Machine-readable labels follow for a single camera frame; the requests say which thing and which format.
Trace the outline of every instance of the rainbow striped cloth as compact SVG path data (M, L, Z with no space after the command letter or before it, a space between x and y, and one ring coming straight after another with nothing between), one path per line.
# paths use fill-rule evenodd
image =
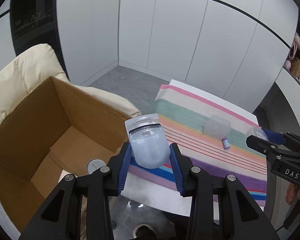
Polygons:
M254 122L171 85L161 85L154 102L154 113L159 115L168 142L177 143L182 155L190 157L195 166L219 177L234 174L258 205L265 206L266 159L264 155L248 148L245 143L246 131L251 126L257 126ZM230 143L228 150L224 150L221 141L203 134L204 126L213 114L231 122L231 131L227 135ZM177 190L169 161L157 169L149 170L142 168L132 159L129 172Z

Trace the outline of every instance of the purple bottle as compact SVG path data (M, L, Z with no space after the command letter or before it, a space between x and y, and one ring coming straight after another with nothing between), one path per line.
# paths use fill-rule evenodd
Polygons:
M222 144L223 144L223 148L224 148L225 150L227 150L227 149L230 148L230 144L229 144L229 142L228 142L227 137L223 137L223 138L221 139L221 141L222 141Z

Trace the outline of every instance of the gray floor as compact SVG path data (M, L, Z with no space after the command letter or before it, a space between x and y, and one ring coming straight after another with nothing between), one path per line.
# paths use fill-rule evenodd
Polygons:
M169 82L118 66L93 82L90 87L122 96L134 104L142 114L150 114L161 84Z

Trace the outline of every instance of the box flap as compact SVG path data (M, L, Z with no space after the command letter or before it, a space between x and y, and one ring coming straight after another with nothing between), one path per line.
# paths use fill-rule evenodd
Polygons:
M124 121L130 117L73 85L52 79L71 125L112 152L119 151L128 138Z
M0 125L0 165L31 180L50 147L69 126L53 82L48 78Z
M82 132L70 126L51 147L49 156L62 169L77 176L87 175L87 165L92 159L108 163L112 151L96 143Z
M47 156L33 175L31 182L40 194L44 198L47 198L50 192L58 184L61 174L62 168Z
M22 232L44 198L34 185L0 165L0 202L11 222Z

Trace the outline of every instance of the table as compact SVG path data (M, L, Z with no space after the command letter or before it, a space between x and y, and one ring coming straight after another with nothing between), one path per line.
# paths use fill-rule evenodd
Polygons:
M169 143L176 142L183 155L191 157L193 164L211 175L225 177L234 174L248 189L261 209L266 199L265 156L249 149L245 133L258 126L257 118L221 98L171 80L161 85L155 99L155 113L159 114ZM221 141L202 133L212 114L231 121L227 135L230 149L225 151ZM191 197L183 198L176 191L170 163L146 170L131 161L122 195L163 211L190 215ZM219 220L218 200L214 197L214 220Z

